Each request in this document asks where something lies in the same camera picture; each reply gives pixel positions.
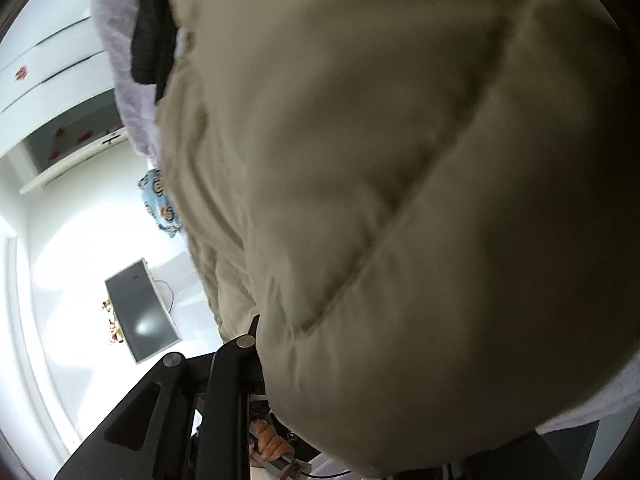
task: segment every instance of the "beige puffer jacket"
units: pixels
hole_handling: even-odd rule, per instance
[[[225,339],[365,476],[497,446],[640,335],[638,74],[597,0],[172,0],[162,164]]]

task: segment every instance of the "white shelf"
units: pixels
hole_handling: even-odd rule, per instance
[[[92,156],[95,156],[104,150],[108,150],[111,146],[124,142],[124,140],[127,140],[128,138],[127,129],[121,128],[101,137],[100,139],[94,140],[94,142],[75,150],[56,162],[53,166],[44,170],[28,184],[25,184],[20,190],[20,194],[28,193],[34,189],[45,186],[63,173],[66,173],[76,167],[81,162],[92,158]]]

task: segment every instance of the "fingers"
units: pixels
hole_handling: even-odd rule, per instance
[[[271,440],[278,436],[273,426],[267,426],[258,435],[258,452],[263,453]]]
[[[254,448],[255,448],[255,444],[251,442],[249,444],[249,465],[251,467],[261,467],[260,462],[258,462],[257,460],[254,460],[252,457],[252,454],[254,453]]]
[[[261,434],[266,428],[269,427],[265,420],[254,420],[252,424],[254,425],[254,428],[256,429],[258,434]]]
[[[293,453],[293,448],[282,437],[278,436],[276,429],[264,420],[256,420],[254,427],[258,434],[258,452],[261,460],[277,460],[285,453]]]
[[[284,454],[287,454],[287,453],[291,453],[291,454],[293,454],[293,453],[294,453],[294,450],[293,450],[293,448],[291,447],[291,444],[289,444],[289,442],[287,442],[287,441],[286,441],[286,440],[284,440],[284,439],[281,439],[281,440],[282,440],[282,444],[280,444],[280,445],[276,448],[276,451],[271,455],[271,458],[269,459],[270,461],[271,461],[271,460],[277,460],[277,459],[279,459],[281,456],[283,456]]]
[[[293,448],[281,436],[275,435],[265,446],[261,453],[261,459],[276,460],[287,452],[293,452]]]

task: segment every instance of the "white cabinet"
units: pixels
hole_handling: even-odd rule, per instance
[[[30,0],[0,44],[0,156],[113,88],[90,0]]]

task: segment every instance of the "monitor screen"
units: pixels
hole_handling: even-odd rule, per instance
[[[137,363],[180,341],[144,260],[105,281],[113,311]]]

